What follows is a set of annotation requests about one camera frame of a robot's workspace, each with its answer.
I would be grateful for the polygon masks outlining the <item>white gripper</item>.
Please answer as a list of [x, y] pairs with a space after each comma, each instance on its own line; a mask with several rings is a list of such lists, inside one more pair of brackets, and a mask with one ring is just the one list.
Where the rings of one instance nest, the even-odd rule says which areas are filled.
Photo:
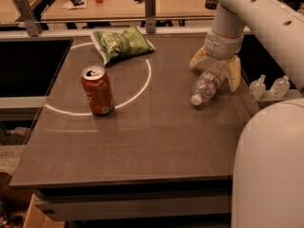
[[[211, 56], [217, 60], [228, 60], [237, 55], [241, 49], [243, 32], [228, 36], [220, 35], [211, 29], [207, 32], [204, 47], [201, 47], [191, 59], [189, 66], [195, 67], [199, 62]], [[230, 90], [235, 92], [240, 84], [241, 64], [240, 59], [235, 56], [226, 66], [227, 79]]]

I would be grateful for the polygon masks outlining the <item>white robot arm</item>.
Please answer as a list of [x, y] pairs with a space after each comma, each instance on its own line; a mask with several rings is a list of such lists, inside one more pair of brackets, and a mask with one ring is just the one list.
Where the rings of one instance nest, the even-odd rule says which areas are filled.
[[249, 29], [277, 67], [266, 85], [286, 77], [293, 93], [266, 96], [243, 128], [234, 160], [231, 228], [304, 228], [304, 19], [279, 0], [218, 0], [198, 57], [231, 61]]

